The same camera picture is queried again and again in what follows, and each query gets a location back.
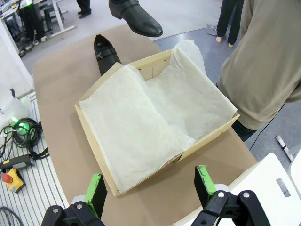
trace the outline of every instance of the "desk leg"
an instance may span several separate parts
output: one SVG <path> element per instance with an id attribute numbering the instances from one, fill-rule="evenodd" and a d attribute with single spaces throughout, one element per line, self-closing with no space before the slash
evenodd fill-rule
<path id="1" fill-rule="evenodd" d="M 51 35 L 51 37 L 55 37 L 55 36 L 57 36 L 61 33 L 64 33 L 66 31 L 69 31 L 69 30 L 73 29 L 73 28 L 76 28 L 76 26 L 70 26 L 70 27 L 64 28 L 62 18 L 61 18 L 60 12 L 58 11 L 57 3 L 56 3 L 55 0 L 52 0 L 52 5 L 53 5 L 53 8 L 55 10 L 55 16 L 56 16 L 56 19 L 58 21 L 58 25 L 60 26 L 61 31 L 57 32 L 57 33 L 54 33 L 53 35 Z"/>

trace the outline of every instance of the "red button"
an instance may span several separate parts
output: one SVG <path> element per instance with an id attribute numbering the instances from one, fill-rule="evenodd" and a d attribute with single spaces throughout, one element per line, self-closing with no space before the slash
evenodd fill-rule
<path id="1" fill-rule="evenodd" d="M 11 184 L 13 182 L 13 178 L 10 175 L 8 175 L 7 173 L 3 173 L 2 181 Z"/>

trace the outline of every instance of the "brown table surface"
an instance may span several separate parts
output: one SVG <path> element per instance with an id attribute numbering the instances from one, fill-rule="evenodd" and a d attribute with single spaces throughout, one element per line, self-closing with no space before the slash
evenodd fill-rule
<path id="1" fill-rule="evenodd" d="M 150 39 L 130 31 L 127 25 L 102 32 L 123 64 L 156 54 Z M 74 104 L 99 78 L 94 36 L 49 54 L 33 67 L 34 85 L 43 131 L 57 176 L 67 197 L 85 194 L 100 168 L 90 149 Z M 179 163 L 124 195 L 113 196 L 108 188 L 102 221 L 108 226 L 171 225 L 200 206 L 194 187 L 195 165 L 207 165 L 215 183 L 230 184 L 255 158 L 229 129 Z"/>

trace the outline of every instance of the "green tape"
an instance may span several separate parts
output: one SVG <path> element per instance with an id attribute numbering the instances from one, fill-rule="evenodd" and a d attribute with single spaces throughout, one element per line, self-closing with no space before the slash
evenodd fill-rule
<path id="1" fill-rule="evenodd" d="M 209 176 L 206 166 L 200 165 L 200 166 L 197 166 L 197 169 L 204 182 L 204 185 L 206 187 L 206 190 L 207 190 L 209 196 L 212 196 L 216 192 L 216 188 L 214 186 L 214 183 L 213 183 L 211 177 Z"/>
<path id="2" fill-rule="evenodd" d="M 94 174 L 92 176 L 92 180 L 90 182 L 89 188 L 87 190 L 84 202 L 91 208 L 95 216 L 97 216 L 97 213 L 94 209 L 94 206 L 92 204 L 93 196 L 95 194 L 95 191 L 97 189 L 98 183 L 100 182 L 102 175 L 101 174 Z"/>

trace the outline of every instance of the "bare foot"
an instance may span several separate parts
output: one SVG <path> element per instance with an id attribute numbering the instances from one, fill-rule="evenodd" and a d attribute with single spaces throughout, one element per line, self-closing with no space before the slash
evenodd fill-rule
<path id="1" fill-rule="evenodd" d="M 218 43 L 221 43 L 222 38 L 221 38 L 221 37 L 216 37 L 216 41 L 217 41 Z"/>

